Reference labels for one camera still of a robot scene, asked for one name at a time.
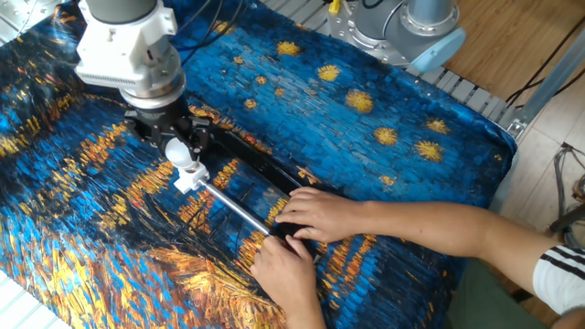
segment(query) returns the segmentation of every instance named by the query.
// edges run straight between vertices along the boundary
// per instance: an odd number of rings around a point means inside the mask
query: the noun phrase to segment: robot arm
[[[331,35],[395,66],[434,70],[465,40],[454,0],[340,1],[329,9]]]
[[[124,122],[138,139],[165,155],[176,138],[187,151],[177,168],[197,167],[208,122],[191,116],[186,105],[185,72],[168,38],[177,32],[173,9],[162,0],[85,0],[80,10],[88,26],[78,45],[77,74],[85,83],[120,90],[135,108]]]

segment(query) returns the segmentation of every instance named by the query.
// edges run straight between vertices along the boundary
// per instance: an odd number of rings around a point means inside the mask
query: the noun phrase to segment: blue fabric
[[[168,4],[180,25],[197,11]],[[211,16],[173,43],[196,44]],[[76,77],[83,28],[64,5],[0,48],[0,269],[74,327],[283,327],[248,272],[258,235],[205,193],[176,196],[172,166],[121,124],[116,90]],[[260,3],[185,71],[193,113],[358,200],[487,207],[516,151],[446,93]],[[285,196],[246,165],[220,154],[206,165],[268,225],[282,209]],[[318,288],[336,328],[440,328],[465,264],[386,237],[325,250]]]

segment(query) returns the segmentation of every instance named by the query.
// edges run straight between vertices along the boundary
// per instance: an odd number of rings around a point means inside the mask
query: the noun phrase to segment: wooden floor
[[[585,16],[583,0],[457,3],[468,39],[447,68],[504,100],[530,79],[560,40]],[[526,101],[527,96],[518,104]],[[563,142],[585,151],[585,77],[555,97],[520,140],[519,161],[511,175],[511,188],[501,210],[503,216],[542,232],[556,219],[558,194],[552,160]],[[583,174],[585,170],[576,161],[567,161],[564,181],[569,203],[575,202],[570,198],[570,187]],[[585,227],[578,226],[577,231],[585,242]],[[510,290],[516,287],[504,276],[499,277]],[[525,302],[524,306],[548,325],[557,318],[537,299]]]

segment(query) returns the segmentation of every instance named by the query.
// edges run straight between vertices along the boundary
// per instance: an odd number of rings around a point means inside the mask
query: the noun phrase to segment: robotic end effector
[[[82,0],[79,6],[87,22],[75,68],[80,78],[120,90],[135,108],[124,123],[139,140],[165,155],[176,138],[198,162],[208,122],[191,116],[183,95],[185,72],[168,38],[177,32],[173,9],[162,0]]]

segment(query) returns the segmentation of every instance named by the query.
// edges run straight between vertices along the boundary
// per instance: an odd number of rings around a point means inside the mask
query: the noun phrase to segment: t-shirt
[[[558,314],[585,307],[585,250],[549,249],[538,260],[532,281],[537,297]]]

